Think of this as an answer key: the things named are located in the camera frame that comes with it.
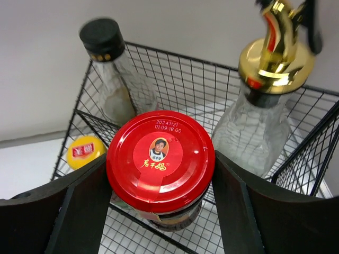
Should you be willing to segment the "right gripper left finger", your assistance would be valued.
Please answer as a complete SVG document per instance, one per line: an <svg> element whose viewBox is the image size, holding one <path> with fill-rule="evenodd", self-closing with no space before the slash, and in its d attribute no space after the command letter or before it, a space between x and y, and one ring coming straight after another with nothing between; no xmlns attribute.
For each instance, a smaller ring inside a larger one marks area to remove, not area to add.
<svg viewBox="0 0 339 254"><path fill-rule="evenodd" d="M98 253L112 188L102 155L1 200L1 253Z"/></svg>

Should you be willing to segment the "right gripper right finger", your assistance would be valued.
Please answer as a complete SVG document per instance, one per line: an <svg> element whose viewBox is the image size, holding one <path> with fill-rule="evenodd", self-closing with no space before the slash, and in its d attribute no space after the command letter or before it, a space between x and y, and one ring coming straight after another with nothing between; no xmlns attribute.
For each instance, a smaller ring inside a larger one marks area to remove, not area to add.
<svg viewBox="0 0 339 254"><path fill-rule="evenodd" d="M224 253L338 253L338 198L270 183L216 153L212 178Z"/></svg>

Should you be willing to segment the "clear glass oil dispenser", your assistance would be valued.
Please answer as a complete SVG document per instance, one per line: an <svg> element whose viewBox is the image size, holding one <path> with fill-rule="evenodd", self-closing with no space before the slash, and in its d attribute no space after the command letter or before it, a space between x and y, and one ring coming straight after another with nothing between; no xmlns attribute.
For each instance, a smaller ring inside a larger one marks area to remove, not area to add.
<svg viewBox="0 0 339 254"><path fill-rule="evenodd" d="M242 50L239 96L220 118L212 142L232 162L264 177L290 133L286 102L308 79L323 40L317 1L304 1L297 8L289 1L258 4L266 36Z"/></svg>

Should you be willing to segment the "black-cap red-label vinegar bottle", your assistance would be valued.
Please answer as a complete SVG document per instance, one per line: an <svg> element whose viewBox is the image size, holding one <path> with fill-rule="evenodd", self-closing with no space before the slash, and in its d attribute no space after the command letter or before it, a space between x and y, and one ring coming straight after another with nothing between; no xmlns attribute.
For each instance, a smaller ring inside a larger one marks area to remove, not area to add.
<svg viewBox="0 0 339 254"><path fill-rule="evenodd" d="M158 109L155 87L130 62L115 20L92 19L81 27L79 37L101 77L99 105L109 121L123 126L137 115Z"/></svg>

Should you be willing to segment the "red-lid chili jar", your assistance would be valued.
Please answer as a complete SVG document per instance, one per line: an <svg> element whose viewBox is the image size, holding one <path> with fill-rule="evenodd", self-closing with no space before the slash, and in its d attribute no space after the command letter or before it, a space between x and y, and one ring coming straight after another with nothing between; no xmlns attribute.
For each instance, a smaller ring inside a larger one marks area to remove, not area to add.
<svg viewBox="0 0 339 254"><path fill-rule="evenodd" d="M174 111L142 114L108 148L111 202L160 230L182 230L197 218L214 167L212 141L196 120Z"/></svg>

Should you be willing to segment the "yellow-cap green-label sauce bottle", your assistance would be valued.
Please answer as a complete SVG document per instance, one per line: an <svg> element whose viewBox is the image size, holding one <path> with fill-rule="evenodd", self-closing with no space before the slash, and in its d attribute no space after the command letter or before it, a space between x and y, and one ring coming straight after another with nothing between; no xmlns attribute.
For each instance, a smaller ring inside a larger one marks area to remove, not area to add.
<svg viewBox="0 0 339 254"><path fill-rule="evenodd" d="M68 147L66 161L71 169L78 170L106 152L107 148L99 138L82 136Z"/></svg>

